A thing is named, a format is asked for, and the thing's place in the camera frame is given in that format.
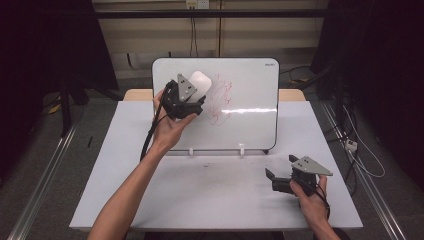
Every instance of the electrical outlet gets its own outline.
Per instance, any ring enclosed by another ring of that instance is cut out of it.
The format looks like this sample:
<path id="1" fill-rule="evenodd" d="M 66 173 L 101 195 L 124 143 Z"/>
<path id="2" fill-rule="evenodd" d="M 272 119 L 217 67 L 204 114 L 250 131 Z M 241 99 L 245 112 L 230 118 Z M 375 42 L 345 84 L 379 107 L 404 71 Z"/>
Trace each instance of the electrical outlet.
<path id="1" fill-rule="evenodd" d="M 186 0 L 187 9 L 197 9 L 197 0 Z"/>
<path id="2" fill-rule="evenodd" d="M 356 151 L 356 149 L 358 149 L 358 143 L 354 142 L 350 139 L 346 139 L 345 149 L 350 150 L 352 153 L 354 153 Z"/>
<path id="3" fill-rule="evenodd" d="M 209 0 L 197 0 L 197 9 L 209 9 Z"/>

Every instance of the gray floor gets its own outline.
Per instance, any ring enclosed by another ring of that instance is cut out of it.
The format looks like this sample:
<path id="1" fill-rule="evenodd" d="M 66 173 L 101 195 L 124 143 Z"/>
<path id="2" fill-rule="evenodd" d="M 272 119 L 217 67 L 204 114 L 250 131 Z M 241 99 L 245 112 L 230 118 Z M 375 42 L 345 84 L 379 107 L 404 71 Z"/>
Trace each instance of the gray floor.
<path id="1" fill-rule="evenodd" d="M 302 74 L 302 76 L 293 75 L 296 78 L 310 76 L 305 71 Z M 287 74 L 283 74 L 281 79 L 282 86 L 289 84 Z M 133 81 L 121 82 L 123 85 L 121 93 L 131 88 Z M 86 233 L 72 230 L 68 226 L 116 109 L 116 102 L 98 94 L 90 95 L 92 97 L 88 106 L 72 106 L 74 112 L 84 108 L 84 115 L 49 186 L 48 194 L 38 209 L 38 214 L 27 233 L 27 239 L 85 239 L 87 237 Z M 324 114 L 322 101 L 317 99 L 314 88 L 307 89 L 305 96 L 311 102 L 322 130 L 330 129 L 331 125 Z M 390 152 L 378 144 L 375 133 L 366 119 L 361 116 L 360 109 L 357 109 L 355 113 L 361 138 L 380 158 L 386 169 L 384 178 L 373 179 L 375 184 L 394 213 L 406 238 L 424 239 L 424 229 L 421 227 L 421 223 L 424 222 L 423 192 L 399 169 Z M 12 231 L 58 144 L 60 134 L 60 112 L 43 113 L 30 136 L 27 150 L 22 154 L 12 175 L 6 179 L 0 189 L 0 239 L 7 239 Z M 334 137 L 334 134 L 327 136 L 328 139 Z M 346 173 L 349 162 L 340 143 L 331 142 L 329 147 L 340 171 L 342 174 Z M 377 173 L 380 171 L 373 157 L 362 145 L 359 145 L 359 153 L 370 171 Z M 353 184 L 354 179 L 351 176 L 348 180 L 348 188 Z M 352 198 L 365 227 L 348 231 L 351 238 L 390 239 L 360 181 Z M 285 236 L 288 240 L 310 239 L 311 233 L 309 231 L 286 232 Z M 131 233 L 127 239 L 141 239 L 141 237 L 139 233 Z"/>

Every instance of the table surface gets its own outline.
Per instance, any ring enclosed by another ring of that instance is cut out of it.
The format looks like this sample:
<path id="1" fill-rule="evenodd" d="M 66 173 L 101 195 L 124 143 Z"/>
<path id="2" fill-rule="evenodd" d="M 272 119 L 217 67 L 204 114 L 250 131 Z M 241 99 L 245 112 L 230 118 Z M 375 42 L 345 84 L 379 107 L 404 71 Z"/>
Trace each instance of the table surface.
<path id="1" fill-rule="evenodd" d="M 151 99 L 152 93 L 145 92 Z M 140 92 L 128 93 L 126 100 L 141 100 Z M 89 230 L 104 203 L 137 165 L 145 138 L 140 132 L 147 133 L 151 116 L 132 113 L 151 108 L 146 101 L 119 103 L 70 227 Z M 134 122 L 140 123 L 137 129 Z M 332 208 L 330 223 L 340 228 L 362 227 L 309 102 L 280 103 L 278 122 L 277 144 L 268 155 L 252 152 L 244 157 L 237 153 L 165 156 L 132 227 L 148 231 L 307 228 L 297 199 L 272 191 L 265 176 L 266 167 L 278 177 L 289 178 L 289 154 L 307 155 L 333 172 L 327 188 Z"/>

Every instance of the human hand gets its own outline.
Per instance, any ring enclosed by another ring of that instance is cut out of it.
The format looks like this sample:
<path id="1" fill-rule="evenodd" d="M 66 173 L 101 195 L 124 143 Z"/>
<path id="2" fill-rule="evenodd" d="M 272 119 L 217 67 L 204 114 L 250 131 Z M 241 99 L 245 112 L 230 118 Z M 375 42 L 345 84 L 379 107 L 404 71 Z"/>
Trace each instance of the human hand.
<path id="1" fill-rule="evenodd" d="M 158 109 L 160 100 L 162 98 L 163 90 L 161 90 L 154 98 L 153 104 L 155 110 Z M 153 145 L 159 147 L 161 150 L 167 152 L 173 148 L 181 138 L 184 128 L 195 119 L 195 113 L 188 115 L 184 119 L 176 120 L 170 119 L 165 109 L 161 108 L 158 120 L 160 121 L 156 127 Z"/>
<path id="2" fill-rule="evenodd" d="M 316 189 L 322 196 L 326 196 L 327 177 L 319 176 L 319 187 Z M 327 207 L 323 200 L 316 194 L 308 197 L 302 187 L 294 180 L 290 181 L 290 187 L 299 198 L 303 215 L 309 226 L 314 229 L 323 225 L 329 225 L 327 221 Z"/>

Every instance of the black curtain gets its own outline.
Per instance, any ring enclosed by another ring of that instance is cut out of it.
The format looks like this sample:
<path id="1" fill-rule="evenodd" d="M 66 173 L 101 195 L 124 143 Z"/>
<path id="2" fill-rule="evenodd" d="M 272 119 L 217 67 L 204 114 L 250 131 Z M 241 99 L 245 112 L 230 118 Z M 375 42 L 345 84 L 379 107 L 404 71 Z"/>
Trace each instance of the black curtain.
<path id="1" fill-rule="evenodd" d="M 329 7 L 349 4 L 331 1 Z M 326 19 L 312 69 L 319 72 L 332 60 L 341 60 L 335 63 L 341 64 L 344 84 L 361 112 L 399 166 L 424 190 L 421 5 L 420 1 L 371 0 L 353 6 L 354 14 L 343 22 Z M 332 81 L 324 84 L 330 88 L 326 93 L 334 90 L 337 79 Z"/>
<path id="2" fill-rule="evenodd" d="M 118 88 L 97 18 L 55 11 L 94 13 L 90 0 L 0 2 L 1 176 L 24 149 L 43 96 L 58 92 L 61 79 L 72 91 L 86 87 L 78 78 Z"/>

